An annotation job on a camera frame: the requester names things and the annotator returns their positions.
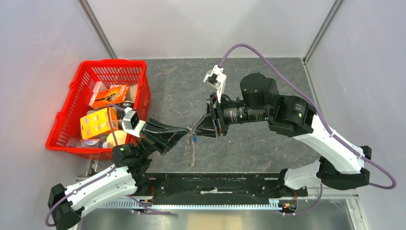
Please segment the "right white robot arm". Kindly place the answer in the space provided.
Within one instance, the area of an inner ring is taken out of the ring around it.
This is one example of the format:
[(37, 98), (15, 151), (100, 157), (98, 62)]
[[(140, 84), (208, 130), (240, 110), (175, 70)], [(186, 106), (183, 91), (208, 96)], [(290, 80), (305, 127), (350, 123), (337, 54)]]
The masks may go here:
[(212, 93), (207, 110), (195, 128), (198, 136), (225, 136), (230, 125), (267, 122), (270, 131), (294, 138), (317, 151), (320, 159), (296, 169), (283, 169), (276, 183), (277, 192), (289, 196), (308, 185), (323, 184), (336, 190), (367, 186), (370, 172), (364, 168), (371, 158), (368, 146), (348, 150), (349, 142), (338, 142), (324, 128), (315, 108), (298, 96), (280, 95), (277, 83), (260, 73), (240, 81), (241, 99)]

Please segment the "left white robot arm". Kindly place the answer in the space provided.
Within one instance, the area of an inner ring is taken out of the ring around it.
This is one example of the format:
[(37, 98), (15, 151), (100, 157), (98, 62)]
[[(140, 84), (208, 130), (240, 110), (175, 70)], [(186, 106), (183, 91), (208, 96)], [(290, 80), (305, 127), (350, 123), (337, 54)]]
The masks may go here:
[(153, 118), (147, 121), (125, 118), (122, 126), (125, 133), (140, 140), (113, 147), (113, 164), (102, 172), (73, 185), (53, 186), (46, 226), (68, 230), (103, 204), (134, 193), (146, 195), (150, 190), (150, 180), (145, 175), (152, 161), (149, 156), (154, 152), (166, 154), (190, 132)]

